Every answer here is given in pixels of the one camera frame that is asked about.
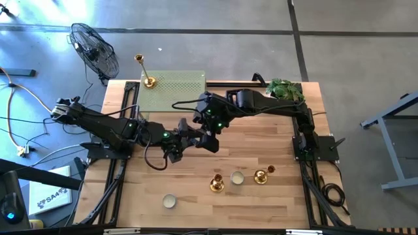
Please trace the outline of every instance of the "gray floor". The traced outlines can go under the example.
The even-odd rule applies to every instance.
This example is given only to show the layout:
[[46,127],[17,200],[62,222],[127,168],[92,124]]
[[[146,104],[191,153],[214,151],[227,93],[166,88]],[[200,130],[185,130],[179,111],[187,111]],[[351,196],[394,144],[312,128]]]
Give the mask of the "gray floor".
[[[285,0],[4,2],[17,18],[11,20],[2,14],[0,23],[84,22],[93,27],[291,30]],[[294,2],[299,28],[306,31],[418,31],[416,1]],[[143,53],[149,70],[204,70],[207,79],[215,80],[249,80],[254,72],[260,72],[267,80],[301,81],[293,36],[110,33],[102,36],[118,55],[117,79],[139,78],[141,69],[133,56]],[[371,229],[417,227],[418,187],[381,191],[381,183],[396,179],[389,154],[377,127],[364,131],[359,126],[362,120],[395,103],[403,94],[418,89],[417,38],[302,37],[301,41],[309,79],[321,86],[330,129],[336,137],[347,138],[339,147],[340,168],[353,224]],[[0,31],[0,66],[37,70],[35,78],[12,79],[39,95],[50,108],[57,98],[82,95],[87,87],[84,64],[67,44],[67,33]],[[95,85],[88,93],[87,105],[101,104],[105,88],[89,68],[88,79]],[[8,93],[8,88],[0,87],[3,117]],[[22,90],[15,93],[11,110],[14,118],[48,117]],[[4,120],[0,128],[7,128]],[[68,130],[79,131],[70,127]],[[31,138],[43,132],[43,127],[12,122],[12,132]],[[0,132],[3,143],[0,157],[30,165],[54,149],[89,140],[87,134],[65,134],[57,124],[49,125],[48,132],[50,136],[36,141],[49,149],[37,148],[38,152],[27,159],[17,157],[7,133]],[[85,154],[80,152],[38,167],[51,169]]]

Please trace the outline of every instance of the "metal stand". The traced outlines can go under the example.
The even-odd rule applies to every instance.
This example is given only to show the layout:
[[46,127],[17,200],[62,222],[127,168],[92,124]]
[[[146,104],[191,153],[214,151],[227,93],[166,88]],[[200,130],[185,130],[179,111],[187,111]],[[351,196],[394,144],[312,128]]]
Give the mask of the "metal stand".
[[0,159],[0,175],[12,170],[16,171],[19,179],[36,181],[66,189],[78,190],[81,184],[81,180]]
[[398,180],[391,181],[391,182],[381,185],[381,188],[383,190],[418,185],[418,177],[409,178],[409,179],[405,178],[404,173],[402,172],[402,169],[398,161],[398,156],[396,155],[396,151],[393,147],[393,141],[391,140],[391,137],[389,136],[389,133],[387,131],[386,124],[385,124],[386,119],[391,119],[394,117],[396,117],[397,119],[417,119],[418,116],[395,116],[397,113],[409,108],[410,106],[416,104],[417,102],[418,102],[418,91],[412,94],[403,96],[394,106],[360,123],[363,129],[368,129],[371,125],[379,124],[381,133],[383,135],[383,139],[385,140],[387,151],[389,152],[389,155],[391,156],[394,170],[396,172],[396,175],[398,176]]
[[[36,71],[33,69],[5,69],[7,74],[10,76],[30,76],[34,77]],[[0,75],[6,75],[3,71],[0,70]]]

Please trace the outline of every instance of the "green perforated panel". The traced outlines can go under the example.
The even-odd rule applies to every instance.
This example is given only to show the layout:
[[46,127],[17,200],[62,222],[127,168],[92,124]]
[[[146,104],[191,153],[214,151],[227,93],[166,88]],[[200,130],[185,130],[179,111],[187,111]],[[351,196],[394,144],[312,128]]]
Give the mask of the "green perforated panel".
[[[191,112],[175,110],[171,105],[177,101],[198,99],[206,89],[204,71],[147,71],[147,73],[157,80],[157,85],[152,89],[145,87],[145,74],[142,72],[138,96],[141,112]],[[178,106],[195,108],[196,103]]]

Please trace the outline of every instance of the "wooden table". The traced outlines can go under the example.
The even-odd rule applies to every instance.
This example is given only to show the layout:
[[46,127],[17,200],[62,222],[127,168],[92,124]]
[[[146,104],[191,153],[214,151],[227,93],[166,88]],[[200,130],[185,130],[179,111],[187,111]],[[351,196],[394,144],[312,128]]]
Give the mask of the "wooden table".
[[[126,80],[109,82],[102,113],[120,109],[125,83]],[[302,88],[306,104],[312,112],[324,112],[319,84],[303,82]],[[234,88],[208,88],[220,95],[225,95],[228,89]],[[265,93],[264,88],[252,89]],[[190,125],[198,127],[191,122],[192,113],[149,114],[150,121],[163,123],[166,129],[177,127],[182,117],[187,118]],[[316,132],[328,135],[326,115],[316,115],[314,119]],[[217,153],[187,148],[180,162],[169,162],[162,172],[146,165],[142,157],[143,148],[137,145],[127,165],[118,227],[308,228],[302,179],[299,164],[294,160],[292,136],[293,124],[289,117],[261,114],[234,119],[231,126],[217,136]],[[160,148],[151,148],[148,154],[152,163],[163,165]],[[276,167],[275,173],[269,174],[267,184],[256,184],[254,172],[266,170],[269,165]],[[108,166],[109,161],[100,160],[88,168],[74,222],[83,220],[100,199]],[[242,185],[232,185],[229,180],[231,173],[237,170],[245,175]],[[342,187],[334,166],[318,162],[318,171],[325,183],[336,183]],[[224,178],[225,188],[220,193],[214,193],[209,188],[215,174]],[[173,209],[166,209],[162,204],[162,198],[169,193],[178,199]],[[315,199],[312,204],[315,218],[319,221]],[[344,222],[350,224],[343,209],[332,208]]]

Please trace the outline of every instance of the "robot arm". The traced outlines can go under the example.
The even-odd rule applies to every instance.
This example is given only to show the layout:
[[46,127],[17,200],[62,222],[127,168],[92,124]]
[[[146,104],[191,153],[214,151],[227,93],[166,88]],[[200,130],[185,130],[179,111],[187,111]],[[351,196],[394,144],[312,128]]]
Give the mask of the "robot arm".
[[234,118],[263,113],[296,117],[303,140],[300,150],[313,154],[319,147],[312,111],[304,101],[278,100],[250,89],[230,90],[225,97],[205,92],[199,98],[193,122],[200,123],[200,129],[190,127],[185,118],[174,130],[166,130],[161,123],[144,119],[114,118],[84,107],[78,103],[80,97],[59,99],[51,116],[58,123],[77,125],[93,133],[102,139],[104,147],[115,152],[131,151],[136,143],[144,146],[150,142],[150,146],[161,146],[172,163],[180,161],[183,151],[190,146],[217,152],[216,135],[229,127]]

